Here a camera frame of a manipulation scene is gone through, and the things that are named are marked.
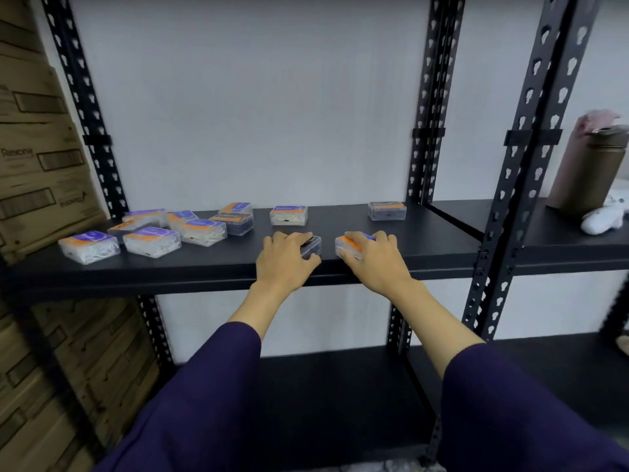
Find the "black metal shelf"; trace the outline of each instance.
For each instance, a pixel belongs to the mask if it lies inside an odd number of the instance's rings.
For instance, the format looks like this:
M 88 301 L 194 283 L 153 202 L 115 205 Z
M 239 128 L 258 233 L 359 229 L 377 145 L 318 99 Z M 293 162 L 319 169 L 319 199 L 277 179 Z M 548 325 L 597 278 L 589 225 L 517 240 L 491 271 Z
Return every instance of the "black metal shelf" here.
M 495 340 L 491 347 L 593 427 L 612 437 L 629 437 L 629 359 L 597 333 Z M 408 361 L 422 379 L 431 377 L 421 346 L 408 351 Z M 422 381 L 422 385 L 431 402 L 441 401 L 440 384 Z
M 629 268 L 629 225 L 601 235 L 587 235 L 578 222 L 562 219 L 543 200 L 533 211 L 515 275 Z M 491 204 L 491 200 L 445 200 L 432 202 L 429 208 L 482 240 Z
M 310 207 L 305 227 L 272 227 L 269 212 L 270 209 L 256 209 L 256 227 L 242 237 L 229 237 L 209 248 L 184 244 L 160 259 L 123 251 L 83 266 L 64 257 L 57 245 L 49 246 L 15 265 L 11 281 L 24 301 L 29 302 L 247 289 L 256 278 L 256 258 L 263 237 L 278 229 L 287 233 L 312 231 L 322 237 L 323 262 L 306 285 L 357 282 L 334 254 L 334 239 L 346 230 L 373 233 L 384 229 L 397 235 L 397 245 L 417 279 L 471 277 L 479 246 L 477 240 L 419 205 L 408 206 L 404 222 L 372 222 L 366 205 Z M 197 215 L 208 218 L 215 213 Z
M 256 470 L 415 459 L 434 421 L 400 357 L 384 346 L 263 358 L 259 391 Z

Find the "finger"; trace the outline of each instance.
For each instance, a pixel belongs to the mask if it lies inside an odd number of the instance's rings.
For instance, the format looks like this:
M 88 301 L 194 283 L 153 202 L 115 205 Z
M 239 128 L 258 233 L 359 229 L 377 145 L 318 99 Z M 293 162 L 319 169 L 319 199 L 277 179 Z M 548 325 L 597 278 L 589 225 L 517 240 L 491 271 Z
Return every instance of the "finger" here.
M 273 234 L 273 243 L 278 242 L 279 240 L 283 240 L 287 237 L 288 235 L 281 232 L 281 231 L 277 231 Z
M 315 268 L 321 265 L 321 257 L 313 253 L 310 255 L 310 258 L 306 260 L 306 263 L 308 264 L 308 268 L 310 268 L 310 273 L 312 273 Z
M 361 231 L 346 231 L 345 236 L 355 241 L 360 248 L 365 248 L 370 241 Z
M 345 264 L 349 266 L 350 269 L 352 269 L 353 273 L 356 276 L 358 276 L 358 270 L 360 269 L 360 262 L 351 253 L 348 253 L 344 250 L 341 250 L 339 252 L 339 255 L 341 255 L 341 258 L 345 262 Z
M 302 246 L 310 238 L 312 238 L 312 236 L 313 236 L 313 233 L 311 231 L 309 231 L 308 233 L 294 232 L 290 234 L 286 239 L 292 241 L 294 244 Z
M 375 232 L 372 237 L 375 238 L 376 242 L 388 242 L 389 239 L 387 238 L 387 234 L 384 233 L 382 230 L 379 230 L 377 232 Z

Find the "purple label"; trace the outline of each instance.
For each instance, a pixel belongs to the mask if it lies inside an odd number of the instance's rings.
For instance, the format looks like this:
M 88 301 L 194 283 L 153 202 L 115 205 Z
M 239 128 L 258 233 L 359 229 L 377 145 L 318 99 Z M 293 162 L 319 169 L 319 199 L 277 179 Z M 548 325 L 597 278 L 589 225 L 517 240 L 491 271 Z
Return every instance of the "purple label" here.
M 155 226 L 148 226 L 135 232 L 136 235 L 148 235 L 150 237 L 166 237 L 168 235 L 175 235 L 176 233 L 176 231 L 157 228 Z
M 109 235 L 105 235 L 104 233 L 101 233 L 99 231 L 93 230 L 93 231 L 87 231 L 80 235 L 74 235 L 73 238 L 76 238 L 77 240 L 81 240 L 82 242 L 101 242 L 102 240 L 106 240 L 108 238 L 113 238 L 113 237 L 110 237 Z
M 225 224 L 224 222 L 214 222 L 214 220 L 203 220 L 202 218 L 198 218 L 197 220 L 191 220 L 190 222 L 185 222 L 184 225 L 221 226 Z
M 126 216 L 130 215 L 146 215 L 147 213 L 162 213 L 164 209 L 153 209 L 153 210 L 135 210 L 133 212 L 127 212 Z
M 234 205 L 234 206 L 230 209 L 230 211 L 231 211 L 231 212 L 240 212 L 240 211 L 244 210 L 245 208 L 247 208 L 247 206 L 248 206 L 249 204 L 250 204 L 249 202 L 240 202 L 240 203 L 238 203 L 238 204 Z
M 174 215 L 175 217 L 182 218 L 182 219 L 196 218 L 196 215 L 193 214 L 193 212 L 190 212 L 189 210 L 182 210 L 181 212 L 171 212 L 170 215 Z
M 305 210 L 306 206 L 302 205 L 278 205 L 273 210 Z

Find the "white wall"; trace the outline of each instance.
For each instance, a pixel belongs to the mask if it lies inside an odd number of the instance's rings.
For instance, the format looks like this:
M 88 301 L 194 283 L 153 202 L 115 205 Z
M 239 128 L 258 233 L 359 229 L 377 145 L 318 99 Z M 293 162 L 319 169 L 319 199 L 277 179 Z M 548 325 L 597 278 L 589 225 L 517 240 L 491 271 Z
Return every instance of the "white wall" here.
M 429 0 L 70 1 L 133 209 L 404 198 Z M 467 0 L 435 199 L 492 197 L 541 1 Z M 628 14 L 603 5 L 564 128 L 629 112 Z M 496 337 L 595 330 L 623 275 L 516 278 Z M 462 314 L 469 280 L 428 284 Z M 176 360 L 243 295 L 159 297 Z M 360 285 L 303 289 L 263 354 L 384 344 L 387 317 Z

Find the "shelving unit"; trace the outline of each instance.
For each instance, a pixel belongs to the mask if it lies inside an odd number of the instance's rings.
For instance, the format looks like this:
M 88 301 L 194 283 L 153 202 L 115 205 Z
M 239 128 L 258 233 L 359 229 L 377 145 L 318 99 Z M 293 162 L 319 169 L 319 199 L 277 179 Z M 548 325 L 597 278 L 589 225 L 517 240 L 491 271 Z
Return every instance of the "shelving unit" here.
M 70 90 L 112 225 L 128 206 L 77 26 L 68 0 L 42 1 L 66 75 L 77 80 Z M 406 221 L 373 223 L 365 205 L 310 207 L 307 228 L 290 229 L 315 231 L 323 238 L 323 263 L 306 285 L 356 283 L 334 256 L 334 238 L 351 229 L 385 228 L 397 235 L 414 278 L 472 279 L 463 323 L 491 341 L 514 275 L 629 268 L 629 227 L 586 237 L 537 203 L 600 1 L 545 0 L 493 200 L 432 202 L 465 0 L 431 0 L 426 62 L 410 126 Z M 573 60 L 576 67 L 567 74 Z M 202 218 L 213 213 L 197 212 Z M 50 246 L 12 267 L 6 287 L 20 307 L 63 298 L 145 295 L 140 296 L 143 314 L 168 379 L 174 372 L 172 356 L 150 295 L 246 289 L 255 279 L 262 238 L 273 232 L 268 213 L 257 209 L 255 230 L 242 238 L 230 237 L 212 248 L 184 245 L 159 260 L 123 252 L 81 266 Z M 261 360 L 257 441 L 251 454 L 258 468 L 435 460 L 441 382 L 423 349 L 410 347 L 411 331 L 393 305 L 385 334 L 383 347 Z M 44 345 L 45 339 L 33 342 Z M 629 377 L 629 363 L 591 335 L 494 344 L 593 425 L 629 424 L 629 391 L 618 379 Z M 67 386 L 52 380 L 59 388 Z M 596 386 L 587 387 L 593 381 Z M 605 404 L 593 406 L 593 400 Z

